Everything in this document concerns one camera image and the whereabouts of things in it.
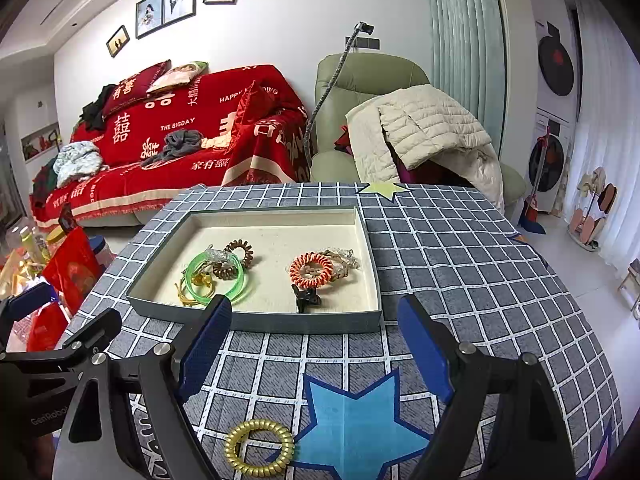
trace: metal screw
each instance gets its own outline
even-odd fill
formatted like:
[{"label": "metal screw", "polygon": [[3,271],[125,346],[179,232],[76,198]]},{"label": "metal screw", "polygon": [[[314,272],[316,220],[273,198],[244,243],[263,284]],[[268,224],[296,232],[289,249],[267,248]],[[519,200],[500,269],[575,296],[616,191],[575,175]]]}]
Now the metal screw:
[{"label": "metal screw", "polygon": [[460,343],[458,345],[458,350],[464,355],[471,355],[476,352],[476,345],[473,343]]},{"label": "metal screw", "polygon": [[154,346],[154,354],[156,355],[164,355],[169,350],[171,350],[171,345],[169,343],[158,343]]},{"label": "metal screw", "polygon": [[531,352],[524,352],[524,354],[522,354],[521,357],[524,364],[529,366],[533,366],[538,362],[538,358],[535,355],[533,355]]},{"label": "metal screw", "polygon": [[91,358],[91,362],[94,365],[101,365],[106,360],[107,360],[107,356],[105,354],[103,354],[102,352],[100,352],[99,354],[94,355]]}]

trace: washing machine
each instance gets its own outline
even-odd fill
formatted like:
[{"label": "washing machine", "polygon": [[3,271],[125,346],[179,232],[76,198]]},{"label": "washing machine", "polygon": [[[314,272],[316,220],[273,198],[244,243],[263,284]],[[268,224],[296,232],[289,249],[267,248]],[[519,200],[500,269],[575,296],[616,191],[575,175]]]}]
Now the washing machine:
[{"label": "washing machine", "polygon": [[529,156],[529,166],[527,168],[529,192],[533,189],[536,181],[536,174],[542,156],[543,143],[538,140],[549,132],[549,144],[546,149],[545,163],[538,185],[536,197],[538,200],[538,211],[549,213],[554,207],[566,156],[571,145],[572,129],[570,124],[559,120],[554,115],[545,110],[538,109],[536,113],[536,123],[533,131],[531,144],[531,154]]},{"label": "washing machine", "polygon": [[564,0],[531,0],[538,51],[536,107],[546,116],[572,126],[577,89],[575,41]]}]

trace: green armchair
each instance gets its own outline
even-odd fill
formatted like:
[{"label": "green armchair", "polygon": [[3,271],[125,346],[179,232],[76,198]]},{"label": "green armchair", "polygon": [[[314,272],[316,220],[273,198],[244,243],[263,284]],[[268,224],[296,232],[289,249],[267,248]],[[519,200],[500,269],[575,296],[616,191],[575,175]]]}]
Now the green armchair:
[{"label": "green armchair", "polygon": [[[339,59],[340,54],[331,54],[318,64],[316,101],[329,85]],[[424,71],[408,59],[370,52],[349,54],[335,86],[316,116],[318,152],[312,160],[311,180],[359,182],[353,157],[334,149],[334,142],[342,135],[340,127],[347,123],[347,113],[372,97],[428,83]],[[502,163],[500,168],[506,217],[510,218],[516,202],[526,192],[526,184],[513,168]]]}]

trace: blue grid tablecloth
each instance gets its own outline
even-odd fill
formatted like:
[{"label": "blue grid tablecloth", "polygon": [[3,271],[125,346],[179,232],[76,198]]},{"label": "blue grid tablecloth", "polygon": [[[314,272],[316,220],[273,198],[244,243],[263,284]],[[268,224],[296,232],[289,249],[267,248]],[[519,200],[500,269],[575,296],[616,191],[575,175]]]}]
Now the blue grid tablecloth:
[{"label": "blue grid tablecloth", "polygon": [[[353,205],[366,219],[384,311],[379,332],[355,335],[279,335],[231,332],[202,390],[185,410],[224,479],[242,478],[229,468],[222,444],[230,428],[249,418],[272,418],[294,434],[309,424],[303,373],[359,392],[399,369],[400,416],[433,433],[444,406],[430,394],[396,321],[401,295],[412,292],[431,316],[460,341],[514,358],[529,351],[542,361],[559,399],[576,471],[587,471],[609,423],[615,447],[622,438],[620,400],[591,326],[553,269],[526,244],[509,238],[513,226],[475,191],[407,185],[393,201],[359,193],[364,184],[278,184],[218,188],[196,186],[169,202],[118,255],[66,332],[70,335],[105,308],[117,309],[122,332],[111,343],[114,358],[139,355],[171,341],[179,324],[139,316],[125,291],[140,267],[192,210],[274,206]],[[136,425],[148,428],[144,399],[132,396]],[[484,459],[497,396],[489,396],[463,476]],[[159,478],[161,458],[140,431],[150,472]],[[274,448],[272,435],[257,433],[242,445],[250,463]],[[391,466],[385,478],[407,478],[417,458]],[[330,478],[327,471],[289,467],[277,478]]]}]

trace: orange spiral hair tie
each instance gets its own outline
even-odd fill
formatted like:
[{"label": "orange spiral hair tie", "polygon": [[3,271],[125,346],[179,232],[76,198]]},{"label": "orange spiral hair tie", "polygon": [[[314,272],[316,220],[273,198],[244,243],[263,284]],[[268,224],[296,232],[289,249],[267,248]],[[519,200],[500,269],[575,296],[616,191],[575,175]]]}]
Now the orange spiral hair tie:
[{"label": "orange spiral hair tie", "polygon": [[[322,267],[322,269],[319,269],[317,276],[312,278],[303,276],[301,272],[302,267],[308,264],[317,264]],[[333,270],[334,266],[326,256],[318,253],[305,253],[300,254],[300,256],[293,260],[293,263],[289,267],[289,277],[298,288],[318,288],[329,282]]]}]

